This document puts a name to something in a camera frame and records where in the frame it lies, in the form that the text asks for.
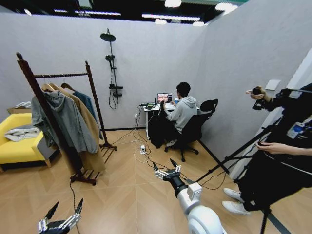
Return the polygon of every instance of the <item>desk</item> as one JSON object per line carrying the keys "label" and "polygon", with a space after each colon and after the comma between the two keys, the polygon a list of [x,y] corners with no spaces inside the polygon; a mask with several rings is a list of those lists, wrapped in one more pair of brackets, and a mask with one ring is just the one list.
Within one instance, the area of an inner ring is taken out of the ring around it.
{"label": "desk", "polygon": [[[173,111],[174,109],[175,109],[176,107],[174,106],[174,105],[172,105],[172,104],[170,104],[170,103],[166,103],[166,109],[168,110],[168,111]],[[152,112],[153,114],[155,114],[155,115],[158,115],[158,112],[159,112],[159,110],[160,110],[160,104],[156,104],[156,106],[154,107],[154,108],[152,108],[151,110],[149,110],[149,109],[146,109],[146,106],[144,106],[144,112],[145,112],[145,114],[146,114],[146,126],[145,126],[145,130],[146,130],[146,137],[147,137],[147,139],[149,140],[150,138],[149,138],[149,136],[148,136],[148,113],[150,113],[150,112]]]}

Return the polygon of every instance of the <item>folded clothes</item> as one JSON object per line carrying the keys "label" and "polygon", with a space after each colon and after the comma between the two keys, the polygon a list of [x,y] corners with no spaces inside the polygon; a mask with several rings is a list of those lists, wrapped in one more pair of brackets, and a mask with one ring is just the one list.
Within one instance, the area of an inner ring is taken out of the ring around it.
{"label": "folded clothes", "polygon": [[28,138],[36,138],[40,133],[39,128],[26,124],[10,129],[4,134],[4,137],[12,141],[21,141]]}

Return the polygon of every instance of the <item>yellow sofa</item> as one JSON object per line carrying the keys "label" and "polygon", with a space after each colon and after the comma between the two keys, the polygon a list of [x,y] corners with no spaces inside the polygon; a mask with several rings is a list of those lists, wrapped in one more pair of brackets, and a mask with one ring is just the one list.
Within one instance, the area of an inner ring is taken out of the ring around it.
{"label": "yellow sofa", "polygon": [[24,139],[19,142],[10,141],[4,137],[4,133],[6,131],[24,124],[31,124],[31,113],[11,114],[5,121],[0,124],[1,172],[3,172],[1,164],[5,163],[45,161],[47,166],[51,167],[49,160],[50,155],[43,156],[38,149],[38,145],[43,139],[42,132],[40,132],[36,138]]}

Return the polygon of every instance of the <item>clothing rack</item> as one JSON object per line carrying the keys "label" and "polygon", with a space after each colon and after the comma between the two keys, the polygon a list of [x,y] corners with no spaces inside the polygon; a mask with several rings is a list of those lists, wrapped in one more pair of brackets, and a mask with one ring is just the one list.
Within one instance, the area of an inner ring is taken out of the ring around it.
{"label": "clothing rack", "polygon": [[93,94],[93,98],[94,98],[94,102],[95,102],[96,108],[97,108],[97,115],[98,115],[98,119],[99,119],[99,122],[101,125],[101,131],[103,132],[104,141],[105,141],[104,144],[100,144],[99,147],[102,148],[101,151],[104,148],[107,148],[103,157],[105,156],[105,154],[109,150],[111,150],[107,159],[105,160],[105,163],[106,163],[108,158],[111,156],[112,152],[117,150],[117,147],[108,143],[108,140],[107,140],[107,136],[106,136],[105,128],[104,128],[104,123],[103,123],[103,118],[102,118],[101,110],[99,108],[98,97],[97,97],[97,93],[96,93],[96,90],[94,87],[94,82],[93,82],[93,78],[92,78],[92,74],[91,74],[90,65],[88,64],[87,61],[85,62],[86,63],[86,70],[87,70],[86,73],[34,75],[32,70],[30,69],[30,66],[28,65],[28,62],[23,59],[22,55],[20,53],[16,53],[16,55],[19,59],[18,64],[19,64],[20,68],[22,69],[22,71],[23,71],[28,83],[30,84],[32,90],[34,91],[35,96],[37,97],[40,105],[42,106],[43,111],[46,114],[52,128],[54,129],[54,131],[55,131],[55,133],[59,139],[61,148],[68,155],[69,161],[72,164],[73,168],[75,169],[76,173],[70,177],[71,182],[80,181],[80,182],[85,182],[85,183],[90,183],[92,185],[96,185],[97,176],[99,175],[99,172],[97,173],[97,175],[94,178],[91,178],[93,170],[89,173],[88,177],[85,177],[85,175],[88,174],[87,171],[82,173],[79,162],[77,161],[77,158],[80,158],[78,155],[78,152],[73,147],[69,147],[69,145],[68,145],[68,143],[64,137],[64,134],[63,134],[62,130],[60,129],[59,124],[57,123],[57,121],[53,115],[53,112],[52,112],[48,102],[46,101],[45,96],[43,95],[41,88],[38,85],[38,82],[36,81],[37,78],[88,76],[90,86],[91,86],[91,90],[92,90],[92,94]]}

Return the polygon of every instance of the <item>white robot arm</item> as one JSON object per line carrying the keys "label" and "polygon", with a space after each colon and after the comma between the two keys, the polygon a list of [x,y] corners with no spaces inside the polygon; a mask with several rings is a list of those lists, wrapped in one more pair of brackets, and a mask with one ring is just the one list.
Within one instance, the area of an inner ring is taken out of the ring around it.
{"label": "white robot arm", "polygon": [[198,183],[186,185],[180,179],[181,165],[170,159],[175,169],[161,171],[155,163],[155,176],[171,183],[188,219],[190,234],[227,234],[218,215],[210,208],[200,205],[202,187]]}

